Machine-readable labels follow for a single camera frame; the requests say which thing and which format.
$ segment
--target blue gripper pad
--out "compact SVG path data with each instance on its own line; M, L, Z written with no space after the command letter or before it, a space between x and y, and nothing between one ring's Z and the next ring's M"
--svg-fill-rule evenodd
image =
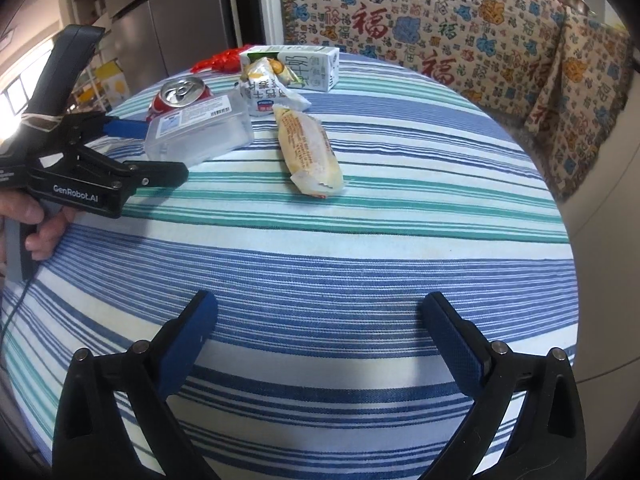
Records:
M482 361L465 341L460 328L466 323L439 292L428 294L420 305L422 320L460 391L476 398L485 376Z
M145 121L129 119L113 119L102 127L102 132L109 137L123 137L126 139L146 139L149 124Z
M161 399L178 393L217 320L218 302L208 292L160 359L156 389Z

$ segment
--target blue striped fabric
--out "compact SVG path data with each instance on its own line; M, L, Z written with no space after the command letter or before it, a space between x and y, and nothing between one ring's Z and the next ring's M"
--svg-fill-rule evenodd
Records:
M225 480L418 477L470 407L418 318L432 290L490 340L573 358L572 253L527 155L432 80L358 56L340 63L332 92L305 96L340 161L342 195L297 193L266 117L253 144L192 168L179 189L140 190L121 219L85 214L69 228L5 340L44 456L75 349L152 338L200 288L218 298L218 325L168 402ZM214 92L237 79L204 75ZM159 86L114 113L143 117ZM145 158L139 140L94 148ZM5 288L3 319L20 292ZM140 459L159 470L126 396L117 400Z

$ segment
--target finger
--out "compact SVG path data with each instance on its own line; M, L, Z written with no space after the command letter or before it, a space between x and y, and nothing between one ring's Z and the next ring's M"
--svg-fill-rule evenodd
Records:
M52 254L53 254L53 250L49 252L33 251L33 253L31 253L31 259L36 262L41 262L43 260L48 260Z
M42 240L60 238L64 234L67 225L66 216L61 211L46 222L43 222L37 234L40 235Z
M71 222L73 222L76 219L76 209L73 209L72 207L67 207L64 206L62 208L62 213L64 214L66 221L69 222L71 224Z
M44 218L44 211L29 195L7 189L0 191L0 215L23 224L39 224Z
M39 233L34 233L27 237L25 240L25 247L27 247L28 251L31 253L46 253L51 255L53 253L53 249L56 248L56 245L60 241L60 238L51 238L49 240L44 240L38 237Z

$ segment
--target red can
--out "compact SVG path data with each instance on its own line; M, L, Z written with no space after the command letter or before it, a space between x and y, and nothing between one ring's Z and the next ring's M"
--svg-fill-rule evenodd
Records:
M211 90L199 77L189 75L171 79L162 85L154 100L151 101L146 120L149 122L158 115L184 108L207 97L211 97Z

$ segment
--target label sticker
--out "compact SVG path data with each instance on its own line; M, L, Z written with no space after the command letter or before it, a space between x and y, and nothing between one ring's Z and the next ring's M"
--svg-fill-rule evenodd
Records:
M263 99L257 102L259 112L270 112L273 110L273 101L270 99Z
M213 117L220 117L231 111L231 103L229 97L221 95L213 99L206 99L202 102L193 104L178 113L173 113L167 117L160 119L156 139L165 135L174 133L179 128L190 126L191 124L200 123Z

